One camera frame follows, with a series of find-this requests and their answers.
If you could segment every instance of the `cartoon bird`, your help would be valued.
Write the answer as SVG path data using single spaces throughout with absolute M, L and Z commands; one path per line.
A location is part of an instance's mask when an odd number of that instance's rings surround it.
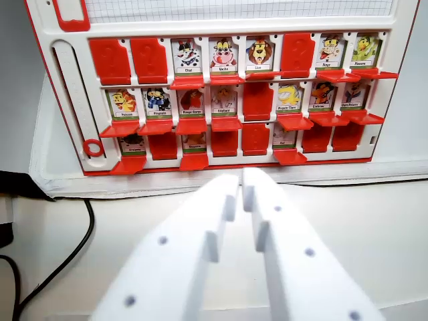
M 278 89 L 278 99 L 283 105 L 297 105 L 300 101 L 300 94 L 297 86 L 285 85 Z

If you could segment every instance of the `cartoon character picture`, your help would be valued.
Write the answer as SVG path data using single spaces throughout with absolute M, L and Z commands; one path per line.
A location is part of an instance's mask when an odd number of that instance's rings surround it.
M 237 112 L 237 92 L 231 86 L 211 87 L 211 114 L 235 116 Z
M 207 139 L 205 133 L 182 135 L 183 152 L 206 152 Z
M 232 38 L 210 38 L 209 49 L 212 74 L 237 73 L 237 48 L 233 45 Z
M 341 68 L 345 41 L 337 34 L 322 34 L 322 48 L 316 60 L 317 70 Z
M 266 38 L 247 38 L 247 73 L 272 71 L 274 47 Z
M 299 112 L 302 105 L 303 89 L 298 85 L 280 84 L 276 112 Z
M 381 41 L 375 35 L 360 35 L 356 38 L 350 67 L 375 66 L 381 50 Z
M 336 87 L 330 82 L 314 82 L 312 84 L 309 111 L 327 111 L 333 108 Z
M 193 39 L 175 39 L 171 41 L 171 45 L 173 47 L 176 75 L 202 74 L 201 50 Z
M 341 110 L 363 109 L 366 100 L 367 86 L 361 82 L 350 82 L 346 84 L 342 99 Z
M 114 120 L 138 119 L 135 96 L 128 89 L 107 90 L 106 97 Z
M 179 91 L 179 111 L 180 116 L 203 116 L 203 94 L 198 89 L 191 89 L 187 91 Z
M 171 118 L 171 102 L 163 88 L 147 88 L 142 91 L 148 119 Z
M 273 149 L 285 149 L 296 147 L 297 132 L 283 129 L 278 123 L 275 123 L 274 127 L 274 139 L 272 141 Z
M 127 137 L 120 137 L 118 141 L 120 151 L 124 156 L 146 154 L 143 138 L 137 134 L 132 134 Z

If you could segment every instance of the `cartoon dog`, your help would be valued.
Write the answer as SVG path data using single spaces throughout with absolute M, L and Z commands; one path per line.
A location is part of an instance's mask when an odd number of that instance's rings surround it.
M 278 99 L 283 105 L 297 105 L 300 101 L 299 89 L 295 85 L 285 85 L 278 89 Z
M 315 104 L 328 104 L 328 94 L 334 90 L 330 82 L 320 82 L 312 91 L 311 96 L 315 97 Z
M 199 62 L 199 50 L 193 48 L 191 39 L 186 42 L 179 41 L 179 52 L 176 55 L 181 67 L 183 66 L 197 66 Z
M 159 111 L 170 110 L 169 98 L 165 98 L 165 93 L 162 88 L 147 89 L 148 108 Z
M 272 46 L 260 38 L 247 49 L 248 59 L 255 65 L 262 65 L 272 57 Z
M 180 104 L 184 110 L 198 109 L 202 105 L 201 96 L 202 93 L 198 89 L 188 90 L 180 99 Z
M 131 95 L 128 90 L 120 89 L 113 94 L 113 103 L 119 110 L 124 112 L 134 112 L 136 108 L 135 96 Z
M 329 35 L 323 42 L 324 47 L 320 52 L 320 59 L 328 61 L 329 59 L 335 58 L 340 53 L 340 49 L 337 48 L 339 45 L 338 35 Z
M 226 38 L 223 38 L 221 41 L 218 41 L 214 49 L 215 52 L 210 68 L 214 66 L 224 67 L 236 65 L 235 55 L 233 54 L 232 46 Z

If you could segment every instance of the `grid paper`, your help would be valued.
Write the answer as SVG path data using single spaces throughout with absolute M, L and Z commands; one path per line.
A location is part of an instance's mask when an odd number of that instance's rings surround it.
M 91 23 L 389 15 L 394 0 L 86 0 Z

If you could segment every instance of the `cartoon lion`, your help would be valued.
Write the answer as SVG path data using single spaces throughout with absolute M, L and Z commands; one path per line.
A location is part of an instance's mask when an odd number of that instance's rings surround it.
M 134 112 L 136 108 L 135 96 L 131 95 L 128 90 L 120 89 L 113 94 L 113 103 L 119 110 L 124 112 Z
M 262 65 L 272 57 L 272 46 L 263 38 L 256 40 L 248 51 L 248 59 L 255 65 Z

